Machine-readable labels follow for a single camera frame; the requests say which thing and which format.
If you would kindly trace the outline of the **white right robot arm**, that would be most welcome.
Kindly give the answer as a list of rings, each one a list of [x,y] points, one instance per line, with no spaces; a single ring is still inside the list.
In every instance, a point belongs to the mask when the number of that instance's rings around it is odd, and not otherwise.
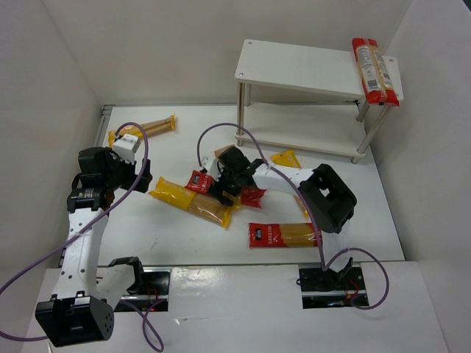
[[[346,237],[342,228],[354,216],[357,198],[330,165],[295,168],[275,165],[263,158],[249,160],[234,145],[219,151],[215,157],[203,157],[203,171],[214,179],[210,192],[221,203],[227,203],[224,192],[232,196],[244,188],[274,190],[296,196],[308,211],[314,226],[314,238],[320,239],[321,262],[328,276],[342,281],[353,266],[353,258],[344,252]]]

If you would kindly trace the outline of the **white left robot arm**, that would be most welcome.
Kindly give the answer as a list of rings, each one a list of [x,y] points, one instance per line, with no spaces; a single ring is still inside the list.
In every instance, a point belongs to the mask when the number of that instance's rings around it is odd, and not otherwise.
[[[80,173],[67,199],[69,244],[62,270],[49,300],[39,302],[35,318],[55,347],[108,340],[114,313],[125,291],[139,283],[142,265],[137,257],[114,259],[97,278],[99,251],[122,188],[144,193],[152,180],[148,159],[142,174],[135,172],[138,142],[112,148],[93,147],[78,156]]]

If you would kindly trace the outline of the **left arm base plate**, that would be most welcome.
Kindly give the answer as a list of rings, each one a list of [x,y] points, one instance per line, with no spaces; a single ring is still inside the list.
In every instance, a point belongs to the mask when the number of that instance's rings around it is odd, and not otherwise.
[[[130,303],[142,313],[167,312],[169,309],[171,269],[162,267],[144,267],[142,276],[143,284],[138,289],[127,291],[115,308],[116,313],[132,311],[132,308],[124,304]]]

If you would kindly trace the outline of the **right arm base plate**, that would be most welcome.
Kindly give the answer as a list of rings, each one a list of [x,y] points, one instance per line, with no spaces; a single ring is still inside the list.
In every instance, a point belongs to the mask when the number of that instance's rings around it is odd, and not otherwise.
[[[352,307],[352,300],[359,307],[369,306],[359,266],[353,266],[342,279],[320,267],[299,267],[296,284],[300,286],[304,309]]]

